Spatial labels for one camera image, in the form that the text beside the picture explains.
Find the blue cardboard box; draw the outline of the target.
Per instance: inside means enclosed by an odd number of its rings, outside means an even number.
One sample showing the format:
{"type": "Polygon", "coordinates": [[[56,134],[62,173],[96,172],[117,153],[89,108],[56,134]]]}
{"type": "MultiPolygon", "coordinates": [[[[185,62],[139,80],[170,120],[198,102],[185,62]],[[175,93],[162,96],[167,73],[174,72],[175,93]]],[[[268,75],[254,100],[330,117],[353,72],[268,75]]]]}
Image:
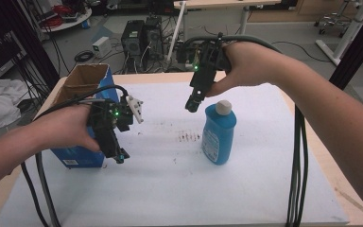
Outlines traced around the blue cardboard box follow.
{"type": "MultiPolygon", "coordinates": [[[[107,85],[114,85],[108,64],[79,64],[65,78],[51,106],[107,85]]],[[[102,152],[90,151],[81,146],[53,148],[52,152],[68,168],[102,167],[105,158],[102,152]]]]}

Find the person's right hand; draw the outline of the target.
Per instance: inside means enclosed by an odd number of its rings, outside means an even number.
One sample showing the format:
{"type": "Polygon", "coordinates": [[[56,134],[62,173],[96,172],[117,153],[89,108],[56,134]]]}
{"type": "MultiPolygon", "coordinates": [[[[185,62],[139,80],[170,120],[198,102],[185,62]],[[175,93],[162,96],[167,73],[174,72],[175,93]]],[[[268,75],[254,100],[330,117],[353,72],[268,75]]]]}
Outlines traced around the person's right hand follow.
{"type": "Polygon", "coordinates": [[[256,86],[271,82],[285,57],[260,44],[248,42],[227,44],[223,50],[232,70],[225,78],[212,85],[207,97],[218,96],[238,86],[256,86]]]}

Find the white metal stand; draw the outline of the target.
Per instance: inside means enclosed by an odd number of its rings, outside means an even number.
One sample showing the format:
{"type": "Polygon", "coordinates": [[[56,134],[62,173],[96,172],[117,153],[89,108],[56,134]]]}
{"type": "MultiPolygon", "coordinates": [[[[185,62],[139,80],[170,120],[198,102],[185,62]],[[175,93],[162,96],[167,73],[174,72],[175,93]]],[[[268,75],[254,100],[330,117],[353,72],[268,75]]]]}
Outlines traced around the white metal stand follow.
{"type": "Polygon", "coordinates": [[[354,41],[354,38],[356,37],[361,27],[363,27],[363,4],[361,8],[357,10],[357,13],[353,17],[353,20],[349,25],[348,30],[346,31],[345,35],[340,38],[340,42],[338,43],[335,50],[330,49],[328,45],[322,40],[316,40],[315,44],[335,66],[338,66],[341,62],[343,53],[354,41]]]}

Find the blue bottle with white cap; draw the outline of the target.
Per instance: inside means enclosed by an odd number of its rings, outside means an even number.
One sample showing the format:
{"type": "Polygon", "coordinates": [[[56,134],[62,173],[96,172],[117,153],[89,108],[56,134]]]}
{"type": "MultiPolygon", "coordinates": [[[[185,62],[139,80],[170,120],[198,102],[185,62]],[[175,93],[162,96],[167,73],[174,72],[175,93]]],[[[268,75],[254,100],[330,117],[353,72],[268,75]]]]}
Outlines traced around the blue bottle with white cap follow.
{"type": "Polygon", "coordinates": [[[236,116],[232,103],[220,100],[205,109],[206,122],[201,147],[206,157],[215,165],[224,165],[231,154],[236,116]]]}

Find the round white table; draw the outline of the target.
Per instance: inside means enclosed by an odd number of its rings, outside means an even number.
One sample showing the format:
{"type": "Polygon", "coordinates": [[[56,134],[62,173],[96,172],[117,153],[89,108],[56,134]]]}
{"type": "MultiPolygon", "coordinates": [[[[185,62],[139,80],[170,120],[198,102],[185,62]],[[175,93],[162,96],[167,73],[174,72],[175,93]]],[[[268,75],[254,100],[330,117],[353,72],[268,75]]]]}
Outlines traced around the round white table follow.
{"type": "Polygon", "coordinates": [[[92,15],[92,10],[84,5],[74,9],[65,5],[56,5],[38,17],[37,25],[44,33],[64,30],[86,22],[92,15]]]}

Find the white foam mat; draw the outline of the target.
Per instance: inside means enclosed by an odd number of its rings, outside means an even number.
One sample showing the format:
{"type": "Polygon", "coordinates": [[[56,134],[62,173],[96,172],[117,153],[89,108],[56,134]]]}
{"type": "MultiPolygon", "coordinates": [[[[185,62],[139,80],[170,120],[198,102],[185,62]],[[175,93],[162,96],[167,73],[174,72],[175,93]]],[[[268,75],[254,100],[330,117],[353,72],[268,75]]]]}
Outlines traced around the white foam mat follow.
{"type": "Polygon", "coordinates": [[[285,224],[294,117],[276,87],[225,94],[237,123],[222,166],[202,151],[205,114],[186,111],[186,83],[131,84],[128,92],[142,101],[143,120],[118,134],[123,164],[68,169],[43,153],[61,227],[285,224]]]}

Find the wheeled chair base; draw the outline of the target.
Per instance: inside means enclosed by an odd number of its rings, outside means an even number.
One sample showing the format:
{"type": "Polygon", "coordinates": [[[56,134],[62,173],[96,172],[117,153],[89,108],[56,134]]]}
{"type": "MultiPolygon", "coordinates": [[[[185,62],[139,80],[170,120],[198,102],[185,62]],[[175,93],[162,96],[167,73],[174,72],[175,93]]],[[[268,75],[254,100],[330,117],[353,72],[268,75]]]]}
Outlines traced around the wheeled chair base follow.
{"type": "Polygon", "coordinates": [[[350,4],[352,4],[356,9],[360,9],[363,4],[363,0],[342,0],[338,11],[322,15],[314,23],[314,27],[319,29],[319,35],[324,35],[327,27],[338,27],[338,37],[342,38],[353,20],[352,17],[344,14],[344,11],[350,4]]]}

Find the black computer tower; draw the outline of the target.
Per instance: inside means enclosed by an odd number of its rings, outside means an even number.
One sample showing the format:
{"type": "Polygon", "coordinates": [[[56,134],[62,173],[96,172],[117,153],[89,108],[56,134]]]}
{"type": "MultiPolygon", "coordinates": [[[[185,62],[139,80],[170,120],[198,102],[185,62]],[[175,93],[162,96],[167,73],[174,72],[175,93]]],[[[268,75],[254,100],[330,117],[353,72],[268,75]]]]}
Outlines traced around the black computer tower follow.
{"type": "Polygon", "coordinates": [[[151,60],[164,58],[162,18],[157,16],[147,17],[145,22],[148,57],[151,60]]]}
{"type": "Polygon", "coordinates": [[[146,48],[146,38],[144,32],[145,22],[143,20],[129,20],[121,37],[124,51],[130,56],[143,55],[146,48]]]}

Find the person's left hand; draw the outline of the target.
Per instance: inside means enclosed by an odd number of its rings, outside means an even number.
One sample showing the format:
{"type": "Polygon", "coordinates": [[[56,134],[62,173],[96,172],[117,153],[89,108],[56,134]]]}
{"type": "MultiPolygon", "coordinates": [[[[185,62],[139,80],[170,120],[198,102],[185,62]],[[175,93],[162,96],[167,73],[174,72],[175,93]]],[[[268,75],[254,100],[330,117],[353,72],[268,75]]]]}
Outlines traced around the person's left hand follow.
{"type": "Polygon", "coordinates": [[[62,108],[31,124],[40,149],[82,146],[99,151],[99,145],[87,132],[88,105],[62,108]]]}

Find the wooden desk with white legs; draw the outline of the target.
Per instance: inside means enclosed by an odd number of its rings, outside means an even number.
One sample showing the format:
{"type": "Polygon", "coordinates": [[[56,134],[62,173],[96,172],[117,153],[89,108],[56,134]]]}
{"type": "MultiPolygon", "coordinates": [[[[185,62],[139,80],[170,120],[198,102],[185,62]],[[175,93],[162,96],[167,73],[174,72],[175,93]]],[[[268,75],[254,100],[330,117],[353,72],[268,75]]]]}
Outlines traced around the wooden desk with white legs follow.
{"type": "Polygon", "coordinates": [[[189,9],[225,9],[240,8],[240,28],[239,32],[244,34],[246,31],[247,20],[250,7],[271,6],[279,4],[282,0],[183,0],[173,3],[174,8],[180,11],[177,26],[180,25],[183,14],[189,9]]]}

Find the small white box device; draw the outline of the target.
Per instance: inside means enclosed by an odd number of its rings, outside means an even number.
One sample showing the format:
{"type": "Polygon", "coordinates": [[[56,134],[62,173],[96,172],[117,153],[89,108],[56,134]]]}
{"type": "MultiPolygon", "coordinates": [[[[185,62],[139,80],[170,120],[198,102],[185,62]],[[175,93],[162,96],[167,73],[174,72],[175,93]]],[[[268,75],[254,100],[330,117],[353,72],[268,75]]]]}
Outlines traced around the small white box device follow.
{"type": "Polygon", "coordinates": [[[109,37],[101,37],[93,43],[93,50],[98,58],[103,58],[112,50],[112,45],[109,37]]]}

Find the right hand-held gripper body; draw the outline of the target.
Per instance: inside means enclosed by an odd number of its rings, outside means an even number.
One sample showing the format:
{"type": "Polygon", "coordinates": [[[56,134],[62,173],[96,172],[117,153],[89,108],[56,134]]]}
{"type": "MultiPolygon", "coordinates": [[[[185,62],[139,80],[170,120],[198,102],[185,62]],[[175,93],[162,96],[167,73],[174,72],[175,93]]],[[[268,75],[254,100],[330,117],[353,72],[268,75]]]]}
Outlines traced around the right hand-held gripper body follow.
{"type": "Polygon", "coordinates": [[[190,86],[193,95],[205,95],[212,87],[216,72],[231,71],[231,63],[222,50],[226,37],[221,33],[215,36],[198,36],[183,41],[177,47],[177,62],[191,61],[193,77],[190,86]]]}

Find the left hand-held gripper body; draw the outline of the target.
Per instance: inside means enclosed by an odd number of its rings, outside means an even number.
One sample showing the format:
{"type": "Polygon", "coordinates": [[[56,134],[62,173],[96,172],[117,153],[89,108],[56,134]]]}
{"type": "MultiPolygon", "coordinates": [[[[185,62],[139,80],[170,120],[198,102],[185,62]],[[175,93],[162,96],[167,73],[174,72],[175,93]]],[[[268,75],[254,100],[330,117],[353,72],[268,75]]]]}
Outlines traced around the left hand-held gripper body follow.
{"type": "Polygon", "coordinates": [[[122,96],[119,102],[107,98],[100,98],[92,102],[89,125],[106,158],[113,158],[121,154],[115,129],[128,131],[134,121],[139,124],[144,121],[142,105],[143,101],[133,96],[122,96]]]}

